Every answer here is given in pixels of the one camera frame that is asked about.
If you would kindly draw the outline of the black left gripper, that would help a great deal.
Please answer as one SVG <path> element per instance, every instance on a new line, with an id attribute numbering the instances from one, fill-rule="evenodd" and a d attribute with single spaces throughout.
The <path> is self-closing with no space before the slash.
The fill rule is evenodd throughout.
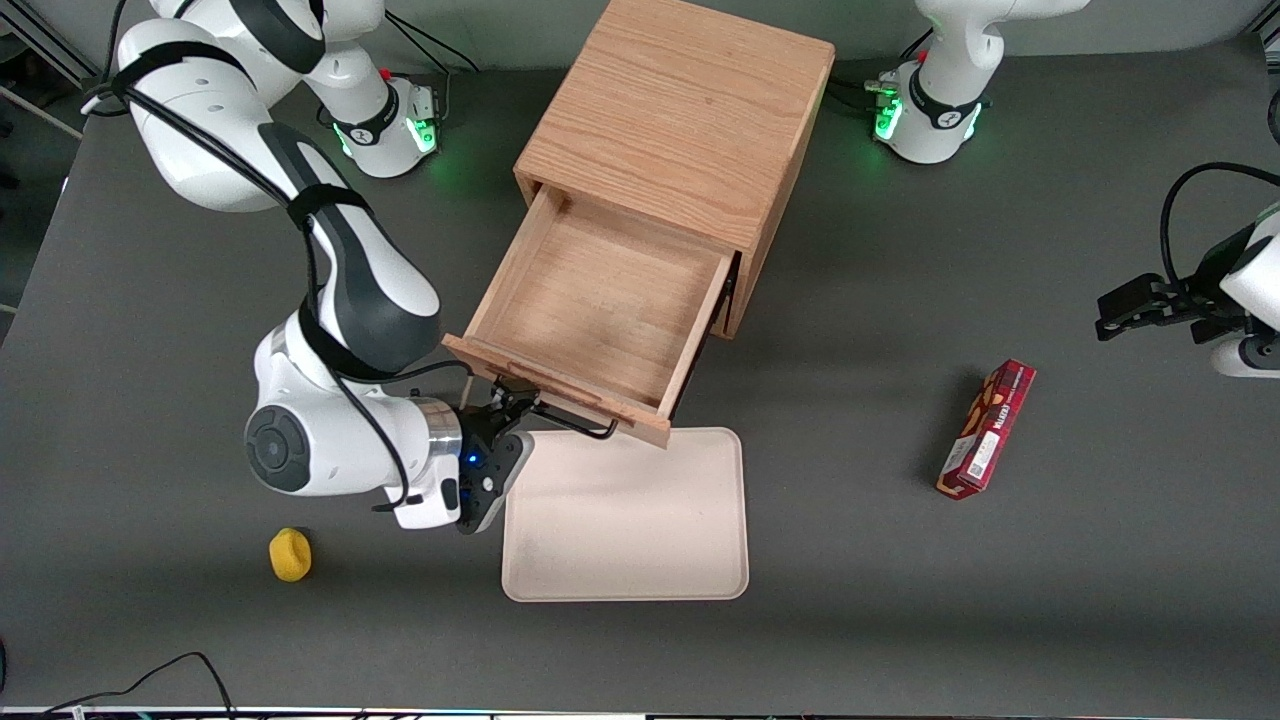
<path id="1" fill-rule="evenodd" d="M 1242 259 L 1253 232 L 1253 225 L 1240 228 L 1211 247 L 1194 273 L 1180 277 L 1172 263 L 1170 231 L 1166 225 L 1160 227 L 1160 256 L 1174 291 L 1175 322 L 1190 322 L 1196 345 L 1248 328 L 1247 311 L 1220 288 L 1220 283 Z M 1128 331 L 1162 325 L 1169 305 L 1166 290 L 1161 275 L 1140 274 L 1098 297 L 1096 338 L 1107 342 Z"/>

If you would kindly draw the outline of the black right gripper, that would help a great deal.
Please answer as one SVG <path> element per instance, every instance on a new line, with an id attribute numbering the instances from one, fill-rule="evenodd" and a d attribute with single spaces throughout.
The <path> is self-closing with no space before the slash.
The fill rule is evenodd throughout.
<path id="1" fill-rule="evenodd" d="M 463 442 L 460 461 L 484 462 L 498 439 L 539 405 L 540 393 L 534 384 L 494 384 L 494 400 L 461 407 L 458 419 Z"/>

